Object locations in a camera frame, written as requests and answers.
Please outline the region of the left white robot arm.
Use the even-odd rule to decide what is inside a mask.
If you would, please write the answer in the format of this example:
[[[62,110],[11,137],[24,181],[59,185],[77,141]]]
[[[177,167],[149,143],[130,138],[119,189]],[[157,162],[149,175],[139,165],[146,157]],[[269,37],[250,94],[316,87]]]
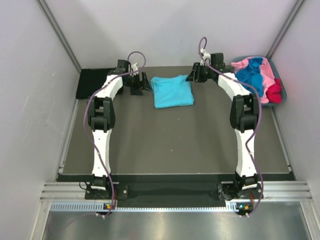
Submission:
[[[108,73],[102,87],[87,101],[84,118],[92,132],[89,139],[94,150],[93,181],[87,191],[97,193],[102,199],[116,199],[110,167],[110,140],[116,123],[113,100],[124,86],[129,87],[132,95],[138,96],[143,95],[142,90],[151,88],[147,79],[140,79],[141,70],[138,63],[119,60],[116,68]]]

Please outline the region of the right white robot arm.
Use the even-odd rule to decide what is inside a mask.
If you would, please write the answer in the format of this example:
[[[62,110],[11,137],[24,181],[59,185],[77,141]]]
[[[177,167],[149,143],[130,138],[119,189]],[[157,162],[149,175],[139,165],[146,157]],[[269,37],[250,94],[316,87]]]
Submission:
[[[255,165],[255,135],[260,126],[260,97],[246,89],[247,84],[238,81],[232,73],[222,73],[214,68],[214,55],[199,50],[200,62],[193,64],[188,82],[204,83],[212,79],[232,100],[229,121],[237,140],[237,166],[233,183],[218,184],[219,196],[224,200],[251,198],[253,192],[261,192],[259,171]]]

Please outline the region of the light blue t shirt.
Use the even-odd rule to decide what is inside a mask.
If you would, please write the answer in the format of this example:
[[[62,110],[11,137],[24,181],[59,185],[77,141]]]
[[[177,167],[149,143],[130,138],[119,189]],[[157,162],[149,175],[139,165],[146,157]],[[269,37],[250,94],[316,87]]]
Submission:
[[[153,77],[150,81],[153,90],[154,107],[156,109],[192,106],[194,96],[188,75],[164,78]]]

